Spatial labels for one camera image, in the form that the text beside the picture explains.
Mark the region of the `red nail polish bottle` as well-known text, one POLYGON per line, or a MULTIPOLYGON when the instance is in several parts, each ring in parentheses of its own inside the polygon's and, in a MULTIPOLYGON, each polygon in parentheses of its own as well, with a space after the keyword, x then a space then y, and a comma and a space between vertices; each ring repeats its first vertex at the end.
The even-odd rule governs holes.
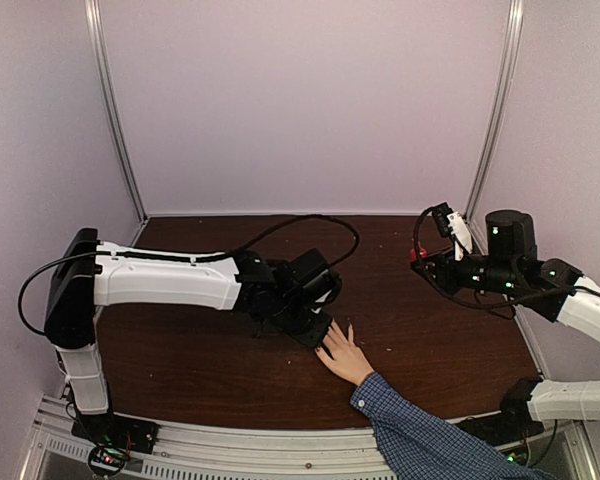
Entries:
POLYGON ((411 261, 417 262, 419 258, 424 259, 427 257, 427 251, 422 245, 418 245, 417 248, 411 249, 411 261))

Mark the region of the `blue checked shirt forearm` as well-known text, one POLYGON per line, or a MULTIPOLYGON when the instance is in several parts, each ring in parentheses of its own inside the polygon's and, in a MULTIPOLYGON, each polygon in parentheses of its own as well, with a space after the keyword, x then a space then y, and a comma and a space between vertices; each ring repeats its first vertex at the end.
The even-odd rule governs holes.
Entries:
POLYGON ((356 387, 350 404, 370 421, 377 448, 400 479, 552 479, 521 466, 484 441, 403 398, 378 373, 356 387))

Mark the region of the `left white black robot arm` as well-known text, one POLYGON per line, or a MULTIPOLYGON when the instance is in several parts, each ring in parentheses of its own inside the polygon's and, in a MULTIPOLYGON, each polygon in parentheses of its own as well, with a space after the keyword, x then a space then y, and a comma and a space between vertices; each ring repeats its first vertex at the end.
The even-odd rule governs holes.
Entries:
POLYGON ((168 304, 241 312, 268 322, 308 348, 331 324, 325 307, 341 277, 317 249, 291 260, 267 260, 248 249, 211 254, 124 247, 78 231, 50 282, 44 334, 64 365, 86 429, 103 444, 124 424, 111 410, 96 339, 96 311, 118 304, 168 304))

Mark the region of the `pale hand with long nails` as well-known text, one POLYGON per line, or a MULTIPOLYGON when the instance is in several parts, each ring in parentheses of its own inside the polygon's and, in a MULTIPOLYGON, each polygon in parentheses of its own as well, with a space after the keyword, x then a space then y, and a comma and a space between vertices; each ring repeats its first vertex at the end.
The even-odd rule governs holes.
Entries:
POLYGON ((329 371, 356 387, 374 372, 363 351, 355 344, 351 324, 348 325, 347 334, 344 334, 333 320, 321 345, 314 352, 329 371))

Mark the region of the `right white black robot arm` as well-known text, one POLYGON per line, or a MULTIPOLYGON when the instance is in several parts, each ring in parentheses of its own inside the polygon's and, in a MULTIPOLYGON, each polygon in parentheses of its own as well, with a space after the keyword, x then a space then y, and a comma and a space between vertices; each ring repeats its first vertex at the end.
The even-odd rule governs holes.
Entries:
MULTIPOLYGON (((532 217, 517 210, 487 214, 487 251, 473 249, 462 215, 442 203, 423 211, 412 233, 411 268, 443 298, 494 311, 521 306, 600 344, 600 287, 581 270, 537 255, 532 217)), ((522 379, 493 419, 499 440, 515 440, 532 423, 600 421, 600 380, 522 379)))

